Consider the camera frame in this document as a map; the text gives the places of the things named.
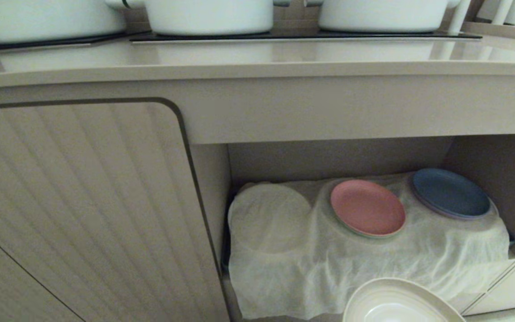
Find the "drying cloth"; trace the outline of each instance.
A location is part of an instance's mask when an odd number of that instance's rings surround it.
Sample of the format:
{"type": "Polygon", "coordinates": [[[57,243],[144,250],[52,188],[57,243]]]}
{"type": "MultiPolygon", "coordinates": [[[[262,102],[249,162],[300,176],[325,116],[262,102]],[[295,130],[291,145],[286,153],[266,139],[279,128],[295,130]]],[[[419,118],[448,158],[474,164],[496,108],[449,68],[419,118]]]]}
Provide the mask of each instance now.
{"type": "Polygon", "coordinates": [[[346,179],[246,185],[228,214],[229,272],[243,317],[341,314],[357,287],[379,277],[413,281],[444,300],[485,292],[507,260],[497,209],[479,220],[447,218],[415,198],[410,176],[362,178],[405,206],[403,230],[380,240],[336,217],[329,198],[346,179]]]}

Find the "pink plate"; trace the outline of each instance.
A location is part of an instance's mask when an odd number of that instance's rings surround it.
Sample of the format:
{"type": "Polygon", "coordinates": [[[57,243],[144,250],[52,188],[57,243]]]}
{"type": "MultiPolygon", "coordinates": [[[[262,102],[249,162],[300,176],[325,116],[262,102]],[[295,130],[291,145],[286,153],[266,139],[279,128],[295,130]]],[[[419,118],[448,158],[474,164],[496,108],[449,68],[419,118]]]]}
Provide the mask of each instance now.
{"type": "Polygon", "coordinates": [[[354,232],[368,237],[391,236],[405,224],[405,208],[386,188],[369,181],[350,180],[331,192],[337,217],[354,232]]]}

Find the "white plate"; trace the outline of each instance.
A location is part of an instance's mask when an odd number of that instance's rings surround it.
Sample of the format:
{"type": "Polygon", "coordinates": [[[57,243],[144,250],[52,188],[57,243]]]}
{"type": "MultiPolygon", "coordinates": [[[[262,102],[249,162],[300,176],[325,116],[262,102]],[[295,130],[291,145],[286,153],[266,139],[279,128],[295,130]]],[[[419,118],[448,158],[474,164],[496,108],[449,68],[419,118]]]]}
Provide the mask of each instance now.
{"type": "Polygon", "coordinates": [[[464,322],[452,306],[401,279],[376,279],[351,296],[343,322],[464,322]]]}

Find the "cabinet door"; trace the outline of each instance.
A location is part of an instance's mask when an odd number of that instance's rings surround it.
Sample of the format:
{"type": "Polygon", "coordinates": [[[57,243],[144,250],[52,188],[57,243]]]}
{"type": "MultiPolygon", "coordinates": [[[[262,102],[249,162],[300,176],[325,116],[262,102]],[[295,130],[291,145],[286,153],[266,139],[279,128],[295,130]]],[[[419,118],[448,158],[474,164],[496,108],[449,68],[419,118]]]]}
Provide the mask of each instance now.
{"type": "Polygon", "coordinates": [[[0,249],[0,321],[81,320],[0,249]]]}
{"type": "Polygon", "coordinates": [[[504,277],[501,283],[478,302],[467,315],[515,308],[515,271],[504,277]]]}
{"type": "Polygon", "coordinates": [[[176,114],[0,109],[0,245],[84,320],[228,320],[176,114]]]}

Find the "countertop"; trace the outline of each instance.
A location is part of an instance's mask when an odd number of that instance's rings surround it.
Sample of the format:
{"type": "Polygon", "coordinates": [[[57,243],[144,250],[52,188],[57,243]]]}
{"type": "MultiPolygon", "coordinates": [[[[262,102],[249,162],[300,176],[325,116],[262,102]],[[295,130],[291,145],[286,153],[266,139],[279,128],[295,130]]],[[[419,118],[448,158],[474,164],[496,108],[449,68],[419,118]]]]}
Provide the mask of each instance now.
{"type": "Polygon", "coordinates": [[[382,75],[515,76],[515,39],[141,43],[0,52],[0,88],[105,81],[382,75]]]}

